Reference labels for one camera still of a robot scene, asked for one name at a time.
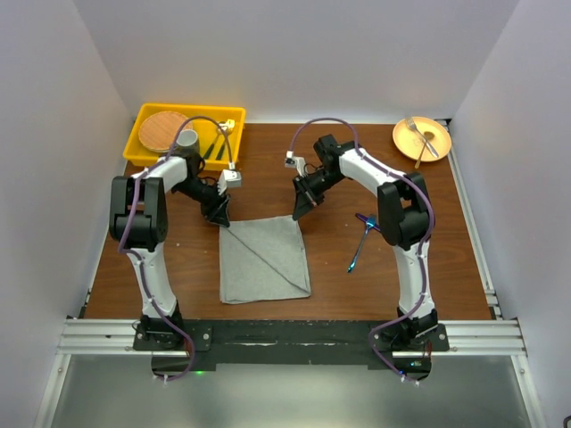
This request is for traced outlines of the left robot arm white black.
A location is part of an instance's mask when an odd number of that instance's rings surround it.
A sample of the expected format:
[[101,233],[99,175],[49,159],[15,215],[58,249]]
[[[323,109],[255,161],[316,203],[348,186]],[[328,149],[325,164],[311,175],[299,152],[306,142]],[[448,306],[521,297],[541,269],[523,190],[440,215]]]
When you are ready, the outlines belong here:
[[178,348],[185,328],[170,287],[164,258],[169,229],[166,193],[182,193],[199,202],[204,219],[228,227],[229,195],[200,176],[198,154],[162,157],[140,173],[117,176],[111,184],[109,233],[130,260],[142,295],[141,334],[153,333],[165,350]]

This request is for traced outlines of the grey cloth napkin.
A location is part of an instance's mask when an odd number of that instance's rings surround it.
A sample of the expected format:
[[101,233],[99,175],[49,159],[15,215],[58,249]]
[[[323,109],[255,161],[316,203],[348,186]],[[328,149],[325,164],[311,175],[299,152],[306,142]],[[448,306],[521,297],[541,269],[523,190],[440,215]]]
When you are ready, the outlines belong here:
[[311,296],[302,231],[290,216],[234,221],[219,230],[219,298],[236,305]]

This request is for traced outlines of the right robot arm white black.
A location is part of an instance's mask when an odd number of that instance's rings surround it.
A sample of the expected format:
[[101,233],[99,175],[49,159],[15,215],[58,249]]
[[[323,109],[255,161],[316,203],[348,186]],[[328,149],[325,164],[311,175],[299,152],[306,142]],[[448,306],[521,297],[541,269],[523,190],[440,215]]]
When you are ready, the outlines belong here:
[[424,178],[392,169],[357,143],[339,144],[331,135],[319,138],[313,149],[321,165],[312,173],[304,171],[304,158],[286,154],[286,166],[298,172],[293,179],[293,219],[318,207],[325,200],[325,191],[345,178],[376,196],[378,227],[393,248],[400,284],[398,317],[385,326],[399,325],[400,345],[418,350],[438,324],[427,261],[435,214]]

